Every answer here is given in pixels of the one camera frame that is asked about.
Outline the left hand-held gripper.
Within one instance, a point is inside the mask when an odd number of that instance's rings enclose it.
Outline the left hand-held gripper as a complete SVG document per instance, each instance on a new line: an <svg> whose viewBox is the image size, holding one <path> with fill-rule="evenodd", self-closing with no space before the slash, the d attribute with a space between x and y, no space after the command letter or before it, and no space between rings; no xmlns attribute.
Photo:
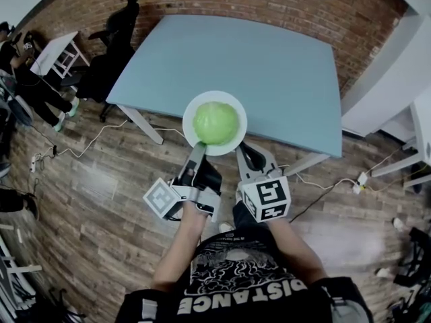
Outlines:
<svg viewBox="0 0 431 323"><path fill-rule="evenodd" d="M174 220L184 202L192 202L195 208L216 222L221 205L221 174L207 161L207 145L199 141L194 146L180 174L165 181L158 178L144 194L147 206L161 219Z"/></svg>

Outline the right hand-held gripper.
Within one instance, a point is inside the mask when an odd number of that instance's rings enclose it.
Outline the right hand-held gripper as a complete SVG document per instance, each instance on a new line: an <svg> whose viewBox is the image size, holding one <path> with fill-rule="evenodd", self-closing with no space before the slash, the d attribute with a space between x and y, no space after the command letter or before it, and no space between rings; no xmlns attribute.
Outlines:
<svg viewBox="0 0 431 323"><path fill-rule="evenodd" d="M291 204L290 189L273 154L248 143L236 148L236 161L242 201L255 221L262 223L285 217Z"/></svg>

